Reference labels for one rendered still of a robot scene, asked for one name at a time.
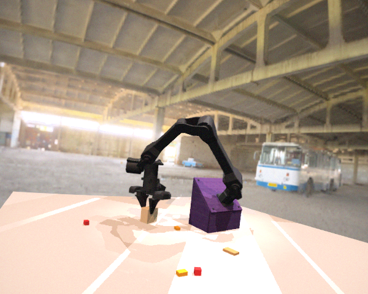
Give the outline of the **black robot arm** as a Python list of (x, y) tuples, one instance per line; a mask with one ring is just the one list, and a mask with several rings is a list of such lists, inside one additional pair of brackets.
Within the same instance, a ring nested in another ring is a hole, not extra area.
[(140, 159), (127, 158), (126, 172), (145, 176), (158, 176), (158, 166), (164, 165), (160, 159), (155, 161), (161, 151), (177, 138), (181, 133), (199, 136), (207, 143), (216, 157), (222, 171), (223, 183), (226, 189), (221, 194), (216, 194), (223, 207), (233, 205), (233, 201), (242, 198), (242, 174), (235, 168), (217, 135), (217, 129), (211, 116), (195, 116), (191, 118), (179, 118), (157, 141), (147, 145)]

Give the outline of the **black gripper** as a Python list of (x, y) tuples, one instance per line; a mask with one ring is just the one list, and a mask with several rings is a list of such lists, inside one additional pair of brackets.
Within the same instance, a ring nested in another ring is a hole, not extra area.
[[(158, 202), (160, 200), (168, 200), (171, 199), (171, 193), (167, 191), (158, 191), (156, 188), (157, 176), (145, 176), (141, 177), (143, 180), (143, 187), (142, 186), (131, 186), (129, 188), (130, 193), (135, 193), (135, 195), (140, 203), (140, 207), (146, 207), (147, 198), (149, 195), (152, 195), (152, 198), (149, 198), (149, 210), (150, 214), (153, 214)], [(147, 195), (146, 195), (147, 194)]]

